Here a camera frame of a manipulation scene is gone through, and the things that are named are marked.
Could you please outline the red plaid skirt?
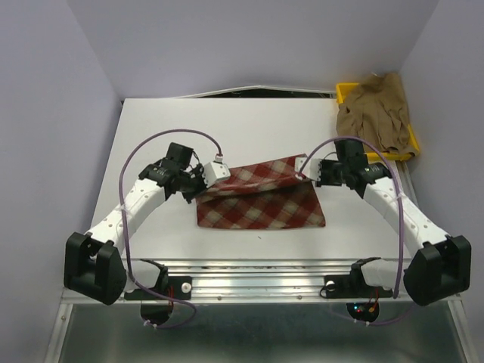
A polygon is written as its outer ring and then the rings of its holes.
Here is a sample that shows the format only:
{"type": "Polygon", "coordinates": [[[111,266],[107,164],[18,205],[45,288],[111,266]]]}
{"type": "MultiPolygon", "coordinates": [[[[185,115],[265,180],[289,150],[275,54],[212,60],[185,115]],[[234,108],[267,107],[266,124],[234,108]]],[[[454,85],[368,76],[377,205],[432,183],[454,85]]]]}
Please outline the red plaid skirt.
{"type": "Polygon", "coordinates": [[[311,181],[296,177],[297,155],[230,168],[231,177],[196,199],[197,226],[219,230],[323,228],[311,181]]]}

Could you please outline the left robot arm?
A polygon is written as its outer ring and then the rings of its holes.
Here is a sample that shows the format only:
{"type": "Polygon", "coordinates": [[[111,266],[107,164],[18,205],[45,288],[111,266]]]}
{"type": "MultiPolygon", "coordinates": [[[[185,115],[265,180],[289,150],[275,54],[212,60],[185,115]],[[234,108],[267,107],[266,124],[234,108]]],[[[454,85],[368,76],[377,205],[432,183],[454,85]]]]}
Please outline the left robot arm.
{"type": "Polygon", "coordinates": [[[165,157],[145,166],[128,192],[124,191],[123,182],[118,182],[119,203],[115,208],[87,232],[74,232],[67,239],[67,289],[107,306],[126,291],[137,289],[129,239],[172,195],[181,193],[191,202],[213,185],[206,179],[210,164],[190,166],[196,156],[193,148],[171,143],[165,157]]]}

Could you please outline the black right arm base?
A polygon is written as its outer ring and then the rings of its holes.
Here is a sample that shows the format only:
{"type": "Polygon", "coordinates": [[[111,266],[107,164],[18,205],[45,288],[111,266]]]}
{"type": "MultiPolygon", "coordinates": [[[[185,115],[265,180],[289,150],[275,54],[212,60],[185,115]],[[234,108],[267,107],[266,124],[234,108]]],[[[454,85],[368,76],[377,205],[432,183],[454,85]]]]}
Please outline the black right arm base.
{"type": "Polygon", "coordinates": [[[347,274],[326,275],[319,292],[324,299],[370,299],[392,297],[392,290],[368,285],[361,271],[361,266],[354,263],[347,274]]]}

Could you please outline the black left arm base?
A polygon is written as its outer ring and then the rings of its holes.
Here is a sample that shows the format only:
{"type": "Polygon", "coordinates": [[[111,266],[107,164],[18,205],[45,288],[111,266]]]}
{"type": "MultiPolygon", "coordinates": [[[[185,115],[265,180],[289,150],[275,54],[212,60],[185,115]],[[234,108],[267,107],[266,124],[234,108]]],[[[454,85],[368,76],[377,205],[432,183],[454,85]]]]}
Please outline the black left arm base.
{"type": "MultiPolygon", "coordinates": [[[[165,282],[160,282],[157,286],[152,287],[151,289],[155,292],[162,294],[167,297],[171,297],[174,299],[179,299],[182,301],[188,301],[191,299],[191,290],[192,290],[192,283],[193,279],[191,276],[182,275],[182,276],[170,276],[167,275],[165,277],[165,282]]],[[[130,292],[125,292],[123,295],[125,300],[128,301],[142,301],[142,300],[160,300],[159,297],[156,297],[152,294],[149,294],[142,289],[135,289],[130,292]]]]}

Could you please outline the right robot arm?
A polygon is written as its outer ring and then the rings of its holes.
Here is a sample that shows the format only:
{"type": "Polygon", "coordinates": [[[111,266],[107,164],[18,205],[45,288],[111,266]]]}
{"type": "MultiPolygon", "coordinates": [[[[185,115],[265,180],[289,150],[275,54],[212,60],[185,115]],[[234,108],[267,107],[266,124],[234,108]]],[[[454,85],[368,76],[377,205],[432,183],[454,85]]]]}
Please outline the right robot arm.
{"type": "Polygon", "coordinates": [[[366,142],[333,138],[337,158],[309,156],[300,173],[316,186],[342,186],[355,191],[397,233],[399,257],[360,259],[348,273],[328,275],[321,295],[326,299],[364,298],[374,291],[397,298],[410,296],[419,306],[462,293],[470,287],[471,245],[464,236],[452,236],[435,225],[399,187],[386,160],[370,163],[366,142]]]}

